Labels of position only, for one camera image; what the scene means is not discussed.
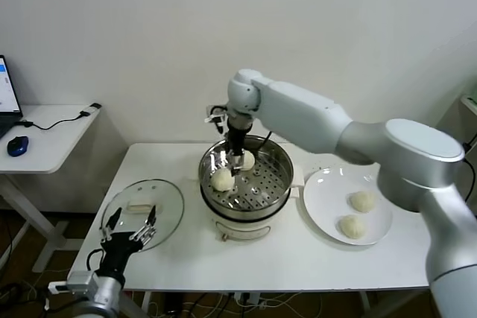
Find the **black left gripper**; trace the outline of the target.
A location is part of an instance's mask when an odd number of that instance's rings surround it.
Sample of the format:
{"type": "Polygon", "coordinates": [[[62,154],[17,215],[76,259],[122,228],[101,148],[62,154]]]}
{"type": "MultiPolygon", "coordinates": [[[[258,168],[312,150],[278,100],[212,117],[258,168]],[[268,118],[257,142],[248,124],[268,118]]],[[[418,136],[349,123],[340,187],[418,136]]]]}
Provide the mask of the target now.
{"type": "Polygon", "coordinates": [[[124,271],[130,256],[140,251],[155,235],[156,206],[153,206],[145,221],[145,225],[136,232],[113,233],[121,216],[119,207],[109,216],[101,227],[103,239],[104,259],[100,263],[100,277],[110,277],[116,281],[124,281],[124,271]]]}

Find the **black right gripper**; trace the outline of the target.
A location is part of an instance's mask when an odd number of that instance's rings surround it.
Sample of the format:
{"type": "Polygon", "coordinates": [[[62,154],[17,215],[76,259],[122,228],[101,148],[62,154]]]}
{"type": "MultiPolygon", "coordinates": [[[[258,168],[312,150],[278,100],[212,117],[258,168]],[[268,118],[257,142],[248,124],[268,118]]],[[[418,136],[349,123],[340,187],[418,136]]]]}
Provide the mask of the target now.
{"type": "Polygon", "coordinates": [[[244,150],[245,137],[249,130],[240,130],[230,127],[227,132],[227,143],[229,148],[229,167],[232,178],[235,178],[242,169],[242,165],[247,160],[247,151],[244,150]]]}

